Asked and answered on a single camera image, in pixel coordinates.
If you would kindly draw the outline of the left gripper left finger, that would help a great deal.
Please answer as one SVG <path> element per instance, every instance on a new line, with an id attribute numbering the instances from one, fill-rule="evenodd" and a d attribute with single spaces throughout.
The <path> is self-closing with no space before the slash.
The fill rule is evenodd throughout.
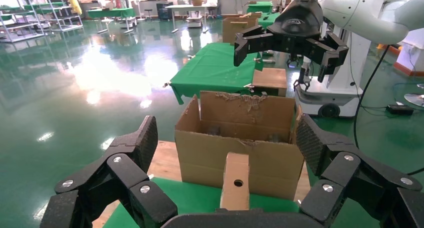
<path id="1" fill-rule="evenodd" d="M 99 159 L 57 183 L 40 226 L 90 228 L 120 201 L 139 227 L 162 227 L 178 208 L 148 176 L 158 142 L 156 118 L 148 115 L 137 131 L 116 137 Z"/>

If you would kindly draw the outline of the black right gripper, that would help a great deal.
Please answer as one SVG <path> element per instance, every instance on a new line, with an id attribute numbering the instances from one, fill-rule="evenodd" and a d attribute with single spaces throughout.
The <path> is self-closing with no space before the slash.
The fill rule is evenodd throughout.
<path id="1" fill-rule="evenodd" d="M 320 65 L 317 76 L 333 75 L 344 64 L 349 47 L 337 35 L 321 35 L 323 10 L 316 0 L 294 0 L 266 28 L 256 25 L 235 34 L 233 65 L 238 67 L 248 54 L 273 50 L 304 54 Z"/>

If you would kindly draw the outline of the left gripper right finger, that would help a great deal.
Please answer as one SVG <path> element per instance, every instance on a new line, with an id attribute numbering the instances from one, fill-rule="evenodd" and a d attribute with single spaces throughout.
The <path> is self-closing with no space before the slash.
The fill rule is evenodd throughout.
<path id="1" fill-rule="evenodd" d="M 424 225 L 423 185 L 414 177 L 380 163 L 345 135 L 321 129 L 303 114 L 296 145 L 318 181 L 300 210 L 328 228 L 347 199 L 356 201 L 382 228 Z"/>

